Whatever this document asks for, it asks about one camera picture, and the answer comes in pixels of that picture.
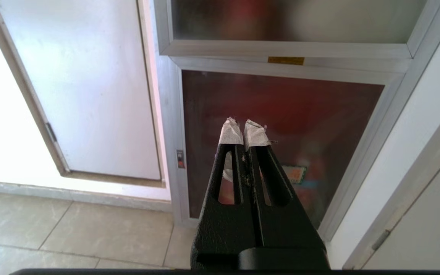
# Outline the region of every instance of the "white wall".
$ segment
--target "white wall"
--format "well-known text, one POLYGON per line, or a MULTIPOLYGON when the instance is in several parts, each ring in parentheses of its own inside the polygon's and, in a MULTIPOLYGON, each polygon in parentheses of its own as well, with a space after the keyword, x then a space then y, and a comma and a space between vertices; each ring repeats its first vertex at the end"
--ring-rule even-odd
POLYGON ((1 51, 0 181, 171 200, 169 185, 151 188, 61 177, 1 51))
POLYGON ((440 45, 331 242, 340 269, 440 124, 440 45))
POLYGON ((364 268, 440 270, 440 172, 364 268))

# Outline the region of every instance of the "floor tile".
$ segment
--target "floor tile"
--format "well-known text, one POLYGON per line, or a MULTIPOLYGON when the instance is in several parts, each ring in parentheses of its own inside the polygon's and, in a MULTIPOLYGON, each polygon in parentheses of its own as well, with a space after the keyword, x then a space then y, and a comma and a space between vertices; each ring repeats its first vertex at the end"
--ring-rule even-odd
POLYGON ((97 258, 0 247, 0 275, 24 268, 94 268, 97 258))
POLYGON ((168 269, 161 266, 143 265, 130 262, 100 259, 96 268, 106 269, 168 269))
POLYGON ((42 249, 161 266, 169 213, 74 202, 42 249))
POLYGON ((175 226, 167 249, 164 266, 173 268, 190 268, 191 245, 196 228, 175 226))
POLYGON ((38 249, 70 201, 0 194, 0 244, 38 249))

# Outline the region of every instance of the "frosted glass panel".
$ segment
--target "frosted glass panel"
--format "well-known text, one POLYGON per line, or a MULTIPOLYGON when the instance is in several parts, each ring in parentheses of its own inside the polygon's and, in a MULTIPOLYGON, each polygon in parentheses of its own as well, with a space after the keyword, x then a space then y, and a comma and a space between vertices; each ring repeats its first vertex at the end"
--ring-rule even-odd
MULTIPOLYGON (((293 188, 314 226, 320 225, 384 88, 201 71, 183 71, 182 83, 190 215, 199 217, 220 129, 231 116, 241 130, 248 118, 267 125, 268 138, 278 141, 272 148, 280 164, 305 169, 293 188)), ((222 203, 229 204, 232 190, 222 184, 222 203)))
POLYGON ((0 0, 71 170, 159 179, 135 0, 0 0))
POLYGON ((172 0, 175 39, 407 43, 425 0, 172 0))

